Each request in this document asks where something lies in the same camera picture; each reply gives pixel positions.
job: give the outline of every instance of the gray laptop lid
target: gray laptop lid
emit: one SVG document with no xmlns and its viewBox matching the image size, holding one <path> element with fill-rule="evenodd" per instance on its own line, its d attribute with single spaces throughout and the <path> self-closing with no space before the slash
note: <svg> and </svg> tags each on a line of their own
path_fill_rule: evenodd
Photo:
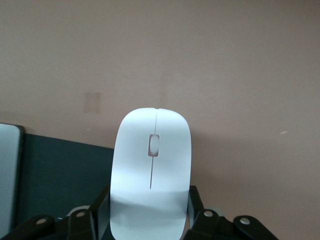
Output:
<svg viewBox="0 0 320 240">
<path fill-rule="evenodd" d="M 13 225 L 22 128 L 0 123 L 0 238 Z"/>
</svg>

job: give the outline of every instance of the white wireless mouse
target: white wireless mouse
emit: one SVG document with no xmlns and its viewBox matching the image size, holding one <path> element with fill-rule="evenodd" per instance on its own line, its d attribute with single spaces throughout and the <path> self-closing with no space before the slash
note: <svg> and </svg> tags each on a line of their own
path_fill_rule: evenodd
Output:
<svg viewBox="0 0 320 240">
<path fill-rule="evenodd" d="M 140 108 L 115 141 L 110 227 L 116 240 L 179 240 L 186 222 L 191 134 L 178 113 Z"/>
</svg>

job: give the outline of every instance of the mouse scroll wheel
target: mouse scroll wheel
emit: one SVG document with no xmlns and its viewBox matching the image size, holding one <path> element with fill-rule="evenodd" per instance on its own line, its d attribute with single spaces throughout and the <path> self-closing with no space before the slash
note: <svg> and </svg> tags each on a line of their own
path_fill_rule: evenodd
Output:
<svg viewBox="0 0 320 240">
<path fill-rule="evenodd" d="M 159 135 L 151 134 L 149 137 L 148 155 L 151 157 L 158 157 L 159 154 Z"/>
</svg>

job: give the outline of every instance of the beige wall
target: beige wall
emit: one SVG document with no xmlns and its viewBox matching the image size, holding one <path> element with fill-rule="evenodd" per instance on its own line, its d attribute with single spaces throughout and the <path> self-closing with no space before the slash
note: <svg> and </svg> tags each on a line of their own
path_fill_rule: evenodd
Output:
<svg viewBox="0 0 320 240">
<path fill-rule="evenodd" d="M 131 110 L 174 110 L 205 205 L 317 239 L 319 13 L 311 0 L 0 1 L 0 122 L 113 148 Z"/>
</svg>

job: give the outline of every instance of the dark green mat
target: dark green mat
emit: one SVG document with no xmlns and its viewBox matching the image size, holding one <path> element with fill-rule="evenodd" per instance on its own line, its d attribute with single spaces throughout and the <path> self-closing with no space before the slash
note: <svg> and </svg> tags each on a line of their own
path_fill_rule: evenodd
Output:
<svg viewBox="0 0 320 240">
<path fill-rule="evenodd" d="M 111 148 L 25 134 L 16 223 L 40 214 L 65 217 L 110 184 Z M 110 230 L 103 239 L 113 239 Z"/>
</svg>

